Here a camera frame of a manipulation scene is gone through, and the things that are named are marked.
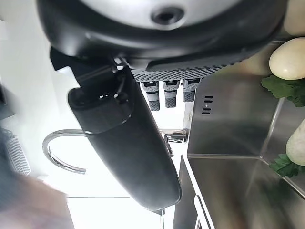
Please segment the stainless steel surface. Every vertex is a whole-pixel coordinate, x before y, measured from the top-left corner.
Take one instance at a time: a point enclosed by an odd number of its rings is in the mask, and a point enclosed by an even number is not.
[[[182,198],[175,208],[173,229],[193,229],[197,219],[193,203],[196,193],[183,159],[180,163],[179,180]]]
[[[172,30],[207,20],[226,11],[241,0],[81,0],[98,13],[122,24],[145,29]],[[172,25],[160,25],[152,14],[166,7],[179,7],[184,17]]]
[[[305,107],[297,108],[295,105],[284,100],[283,105],[278,109],[277,119],[274,128],[268,139],[268,144],[262,151],[262,157],[271,163],[279,154],[286,152],[286,143],[294,131],[305,118]],[[286,178],[303,196],[305,196],[305,174],[297,177]]]
[[[195,229],[200,229],[199,217],[197,217],[196,224],[195,224]]]
[[[210,228],[304,228],[305,200],[261,159],[202,156],[188,161]]]
[[[197,211],[197,214],[198,214],[197,218],[199,219],[201,227],[203,229],[211,228],[208,221],[207,221],[206,214],[203,210],[203,205],[202,205],[198,195],[196,195],[194,197],[194,205],[195,205],[195,208],[196,208],[196,211]]]
[[[159,131],[167,136],[169,142],[183,143],[187,141],[188,135],[186,129],[159,129]]]
[[[171,146],[169,145],[169,142],[175,142],[175,143],[182,143],[187,141],[187,132],[186,130],[174,130],[174,129],[160,129],[160,132],[164,135],[164,141],[166,144],[166,147],[168,149],[168,152],[170,155],[173,155]],[[68,163],[65,163],[64,161],[60,160],[54,153],[49,149],[49,143],[58,137],[64,137],[64,136],[75,136],[75,137],[86,137],[86,134],[83,132],[83,130],[59,130],[55,131],[48,136],[45,137],[42,143],[42,150],[46,158],[51,161],[54,165],[68,170],[73,173],[78,174],[85,174],[86,169],[85,168],[79,168],[72,165],[69,165]]]
[[[42,143],[42,150],[46,158],[51,161],[54,165],[63,168],[65,170],[68,170],[73,173],[79,173],[79,174],[85,174],[86,169],[85,168],[79,168],[75,167],[72,165],[69,165],[63,161],[61,161],[59,158],[57,158],[49,149],[49,143],[50,141],[54,140],[55,138],[58,137],[63,137],[63,136],[75,136],[75,137],[85,137],[85,133],[82,130],[59,130],[55,131],[43,140]]]
[[[211,75],[196,92],[188,154],[259,156],[278,100],[262,76]]]

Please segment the sink basin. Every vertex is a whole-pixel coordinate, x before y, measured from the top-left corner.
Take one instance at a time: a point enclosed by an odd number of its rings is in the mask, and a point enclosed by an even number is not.
[[[196,228],[196,197],[203,229],[304,228],[305,200],[260,157],[184,156],[180,179],[174,229]]]

